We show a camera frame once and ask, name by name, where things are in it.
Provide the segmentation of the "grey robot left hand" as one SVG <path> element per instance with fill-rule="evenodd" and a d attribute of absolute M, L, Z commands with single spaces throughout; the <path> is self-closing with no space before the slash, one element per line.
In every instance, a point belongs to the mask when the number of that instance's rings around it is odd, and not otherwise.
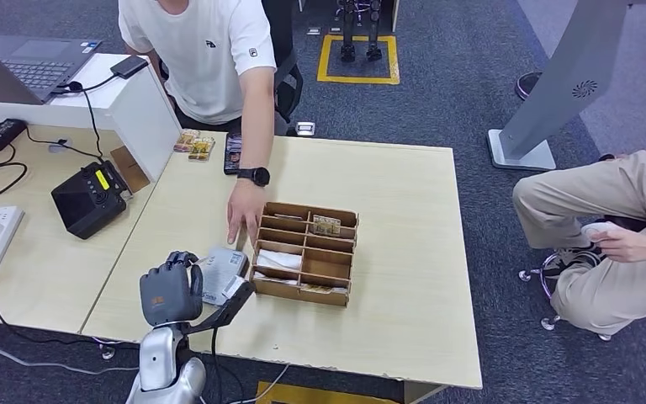
<path fill-rule="evenodd" d="M 188 322 L 201 315 L 204 276 L 198 260 L 193 253 L 174 251 L 140 277 L 140 303 L 149 325 Z"/>

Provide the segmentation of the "person's left hand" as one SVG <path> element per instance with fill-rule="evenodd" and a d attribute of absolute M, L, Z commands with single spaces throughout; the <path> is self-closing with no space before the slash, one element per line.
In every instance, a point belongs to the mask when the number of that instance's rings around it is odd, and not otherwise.
<path fill-rule="evenodd" d="M 227 204 L 227 243 L 234 244 L 242 228 L 251 245 L 256 243 L 258 227 L 267 196 L 265 188 L 247 179 L 237 179 Z"/>

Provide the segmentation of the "person's right hand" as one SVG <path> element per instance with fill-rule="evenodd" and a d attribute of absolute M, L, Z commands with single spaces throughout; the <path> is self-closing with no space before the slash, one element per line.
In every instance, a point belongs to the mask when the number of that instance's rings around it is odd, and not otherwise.
<path fill-rule="evenodd" d="M 643 235 L 622 228 L 591 230 L 590 240 L 609 258 L 618 262 L 639 262 L 646 259 Z"/>

